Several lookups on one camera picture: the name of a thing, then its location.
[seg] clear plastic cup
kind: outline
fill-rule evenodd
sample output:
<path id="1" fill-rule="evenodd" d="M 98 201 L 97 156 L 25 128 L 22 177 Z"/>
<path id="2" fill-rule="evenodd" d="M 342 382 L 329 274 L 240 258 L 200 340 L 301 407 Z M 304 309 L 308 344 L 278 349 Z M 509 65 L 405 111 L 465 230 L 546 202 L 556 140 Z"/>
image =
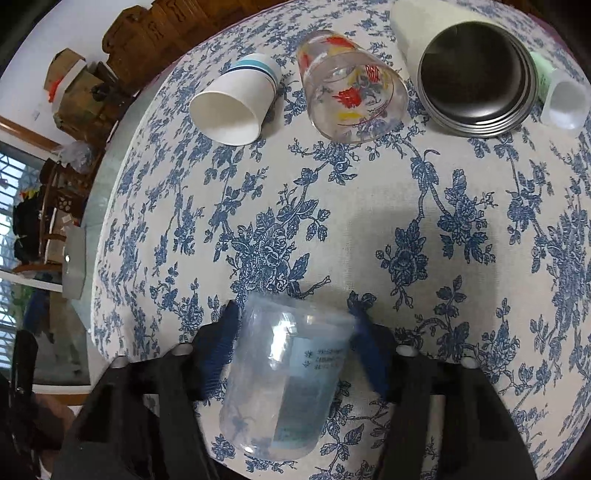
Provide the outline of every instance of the clear plastic cup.
<path id="1" fill-rule="evenodd" d="M 307 35 L 297 53 L 308 116 L 340 143 L 363 143 L 396 128 L 408 107 L 399 75 L 331 30 Z"/>
<path id="2" fill-rule="evenodd" d="M 224 438 L 271 461 L 310 453 L 335 394 L 355 318 L 250 293 L 220 412 Z"/>

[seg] blue stripe on cup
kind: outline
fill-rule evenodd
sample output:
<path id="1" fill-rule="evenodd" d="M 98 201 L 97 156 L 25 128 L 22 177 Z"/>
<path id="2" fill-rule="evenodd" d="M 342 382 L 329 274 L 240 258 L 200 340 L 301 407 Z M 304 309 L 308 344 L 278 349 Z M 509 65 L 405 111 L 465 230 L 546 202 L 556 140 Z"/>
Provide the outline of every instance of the blue stripe on cup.
<path id="1" fill-rule="evenodd" d="M 273 69 L 265 63 L 258 60 L 238 60 L 234 65 L 232 65 L 232 67 L 230 67 L 228 72 L 231 72 L 233 70 L 258 70 L 259 72 L 267 74 L 271 78 L 273 84 L 275 85 L 275 90 L 277 90 L 277 87 L 279 85 L 279 79 L 276 77 L 275 72 L 273 72 Z"/>

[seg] tablecloth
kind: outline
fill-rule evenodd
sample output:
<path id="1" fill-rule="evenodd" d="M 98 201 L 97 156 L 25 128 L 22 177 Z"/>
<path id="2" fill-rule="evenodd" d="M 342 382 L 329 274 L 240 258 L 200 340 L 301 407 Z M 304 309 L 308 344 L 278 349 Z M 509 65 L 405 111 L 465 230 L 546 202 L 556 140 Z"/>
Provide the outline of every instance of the tablecloth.
<path id="1" fill-rule="evenodd" d="M 457 3 L 587 83 L 526 15 Z M 295 60 L 300 40 L 320 28 L 408 78 L 384 0 L 289 2 L 185 55 L 140 123 L 112 193 L 93 285 L 96 345 L 107 358 L 159 356 L 252 290 L 340 307 L 356 297 L 398 341 L 448 361 L 477 358 L 538 476 L 551 474 L 589 419 L 591 119 L 573 138 L 542 125 L 537 105 L 510 133 L 454 137 L 407 81 L 403 126 L 362 145 L 330 142 L 306 115 Z M 189 102 L 255 51 L 284 71 L 262 137 L 246 147 L 212 142 L 193 126 Z M 244 455 L 220 433 L 227 374 L 197 408 L 218 461 L 251 478 L 371 477 L 390 406 L 354 355 L 316 450 L 291 462 Z M 438 441 L 428 442 L 425 478 Z"/>

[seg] glass cup with red print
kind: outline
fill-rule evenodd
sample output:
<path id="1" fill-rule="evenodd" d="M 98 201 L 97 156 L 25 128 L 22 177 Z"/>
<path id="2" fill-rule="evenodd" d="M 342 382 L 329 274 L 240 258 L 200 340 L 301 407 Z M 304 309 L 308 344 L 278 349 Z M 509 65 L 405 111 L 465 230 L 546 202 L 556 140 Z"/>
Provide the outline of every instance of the glass cup with red print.
<path id="1" fill-rule="evenodd" d="M 383 61 L 330 30 L 307 35 L 296 55 L 308 116 L 326 138 L 363 143 L 400 127 L 408 92 Z"/>

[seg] label on plastic cup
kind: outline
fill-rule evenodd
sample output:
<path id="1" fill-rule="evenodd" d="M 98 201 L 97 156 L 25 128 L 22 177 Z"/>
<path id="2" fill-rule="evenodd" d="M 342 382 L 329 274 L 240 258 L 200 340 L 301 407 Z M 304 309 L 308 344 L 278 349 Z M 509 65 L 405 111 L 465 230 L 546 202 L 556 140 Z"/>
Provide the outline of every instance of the label on plastic cup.
<path id="1" fill-rule="evenodd" d="M 290 357 L 290 377 L 275 428 L 273 442 L 281 448 L 299 449 L 315 443 L 324 424 L 330 398 L 323 398 L 326 384 L 334 382 L 343 366 L 348 342 L 295 338 Z"/>
<path id="2" fill-rule="evenodd" d="M 555 68 L 549 60 L 539 53 L 531 51 L 530 55 L 534 59 L 535 69 L 538 72 L 538 97 L 542 102 L 545 102 L 552 81 L 551 75 Z"/>

